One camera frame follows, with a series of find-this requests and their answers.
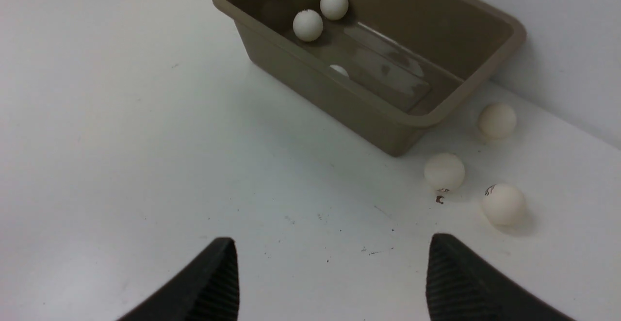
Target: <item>ping pong ball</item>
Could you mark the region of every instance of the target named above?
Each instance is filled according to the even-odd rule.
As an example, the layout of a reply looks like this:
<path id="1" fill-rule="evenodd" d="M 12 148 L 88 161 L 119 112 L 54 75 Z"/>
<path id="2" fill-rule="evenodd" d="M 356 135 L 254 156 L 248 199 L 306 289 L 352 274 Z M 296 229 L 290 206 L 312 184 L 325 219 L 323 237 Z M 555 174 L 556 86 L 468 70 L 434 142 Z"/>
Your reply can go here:
<path id="1" fill-rule="evenodd" d="M 293 19 L 293 32 L 304 42 L 317 40 L 323 31 L 324 21 L 319 13 L 313 10 L 303 10 Z"/>
<path id="2" fill-rule="evenodd" d="M 511 135 L 517 124 L 515 110 L 508 104 L 490 104 L 479 115 L 479 131 L 489 139 L 504 139 Z"/>
<path id="3" fill-rule="evenodd" d="M 341 65 L 330 65 L 330 67 L 332 67 L 332 69 L 335 69 L 336 71 L 338 71 L 341 75 L 349 78 L 349 74 L 347 73 L 347 70 L 344 69 L 344 67 L 342 67 Z"/>
<path id="4" fill-rule="evenodd" d="M 492 224 L 511 225 L 524 215 L 526 199 L 513 185 L 495 184 L 485 191 L 481 208 Z"/>
<path id="5" fill-rule="evenodd" d="M 441 153 L 425 164 L 425 180 L 436 191 L 448 193 L 459 188 L 466 177 L 466 168 L 455 154 Z"/>
<path id="6" fill-rule="evenodd" d="M 348 0 L 321 0 L 319 2 L 321 13 L 329 20 L 343 18 L 349 8 Z"/>

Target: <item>white wall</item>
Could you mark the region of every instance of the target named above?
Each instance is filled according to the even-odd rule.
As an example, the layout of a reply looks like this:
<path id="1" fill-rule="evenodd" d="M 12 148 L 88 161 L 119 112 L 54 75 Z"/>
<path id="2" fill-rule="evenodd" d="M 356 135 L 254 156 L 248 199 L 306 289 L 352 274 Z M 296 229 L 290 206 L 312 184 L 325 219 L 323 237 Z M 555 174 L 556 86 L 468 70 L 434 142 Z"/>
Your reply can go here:
<path id="1" fill-rule="evenodd" d="M 621 0 L 484 0 L 528 41 L 499 84 L 621 148 Z"/>

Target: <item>ball logo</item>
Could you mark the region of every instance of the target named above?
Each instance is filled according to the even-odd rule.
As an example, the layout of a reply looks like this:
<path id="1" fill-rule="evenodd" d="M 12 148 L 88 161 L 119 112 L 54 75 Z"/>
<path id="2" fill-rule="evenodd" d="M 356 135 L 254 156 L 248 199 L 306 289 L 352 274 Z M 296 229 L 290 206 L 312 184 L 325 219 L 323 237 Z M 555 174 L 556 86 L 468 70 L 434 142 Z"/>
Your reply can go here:
<path id="1" fill-rule="evenodd" d="M 496 184 L 490 186 L 487 190 L 485 190 L 485 196 L 489 196 L 490 193 L 492 193 L 492 191 L 494 191 L 494 187 L 496 186 Z"/>

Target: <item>beige plastic bin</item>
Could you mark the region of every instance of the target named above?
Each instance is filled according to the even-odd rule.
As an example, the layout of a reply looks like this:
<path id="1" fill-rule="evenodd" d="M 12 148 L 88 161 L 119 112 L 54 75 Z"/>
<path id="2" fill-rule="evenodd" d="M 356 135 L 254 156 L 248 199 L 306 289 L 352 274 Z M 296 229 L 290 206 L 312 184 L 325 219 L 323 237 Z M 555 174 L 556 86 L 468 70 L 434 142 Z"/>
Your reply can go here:
<path id="1" fill-rule="evenodd" d="M 402 155 L 526 39 L 515 18 L 479 0 L 349 0 L 317 41 L 293 34 L 319 0 L 213 0 L 250 59 L 378 148 Z M 341 65 L 350 79 L 329 65 Z"/>

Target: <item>ridged rubber texture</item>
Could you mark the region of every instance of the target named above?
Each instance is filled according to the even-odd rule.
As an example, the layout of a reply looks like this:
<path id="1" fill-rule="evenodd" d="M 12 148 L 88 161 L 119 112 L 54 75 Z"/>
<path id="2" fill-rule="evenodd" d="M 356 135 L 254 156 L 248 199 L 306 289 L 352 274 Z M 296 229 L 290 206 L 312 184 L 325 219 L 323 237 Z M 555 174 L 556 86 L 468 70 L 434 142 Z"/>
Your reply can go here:
<path id="1" fill-rule="evenodd" d="M 426 278 L 432 321 L 500 321 L 501 308 L 486 300 L 441 244 L 432 242 Z"/>
<path id="2" fill-rule="evenodd" d="M 229 246 L 217 270 L 199 293 L 187 321 L 236 321 L 239 311 L 239 276 L 235 247 Z"/>
<path id="3" fill-rule="evenodd" d="M 433 235 L 426 298 L 432 321 L 570 321 L 453 235 Z"/>
<path id="4" fill-rule="evenodd" d="M 119 321 L 235 321 L 239 303 L 235 242 L 218 238 Z"/>

